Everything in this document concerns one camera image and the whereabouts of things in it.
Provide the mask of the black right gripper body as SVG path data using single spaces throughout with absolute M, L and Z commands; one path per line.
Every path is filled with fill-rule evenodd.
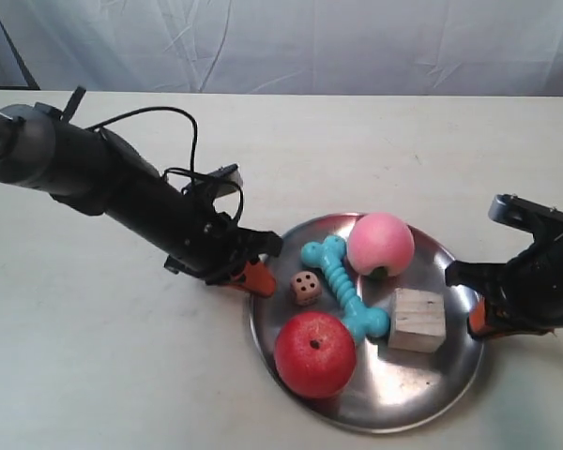
M 563 219 L 499 223 L 530 233 L 533 242 L 493 274 L 493 334 L 544 335 L 563 328 Z

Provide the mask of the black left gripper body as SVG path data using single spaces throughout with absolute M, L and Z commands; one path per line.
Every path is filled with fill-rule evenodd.
M 207 284 L 231 286 L 234 262 L 231 217 L 212 206 L 163 205 L 162 225 L 167 228 L 168 256 L 164 268 Z

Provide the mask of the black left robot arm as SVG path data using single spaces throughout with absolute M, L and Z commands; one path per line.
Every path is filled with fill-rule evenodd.
M 214 172 L 159 172 L 103 122 L 81 128 L 48 105 L 0 111 L 0 183 L 48 193 L 86 216 L 106 215 L 164 251 L 164 266 L 207 285 L 269 297 L 276 279 L 262 255 L 282 238 L 239 226 L 214 201 L 240 193 L 235 164 Z

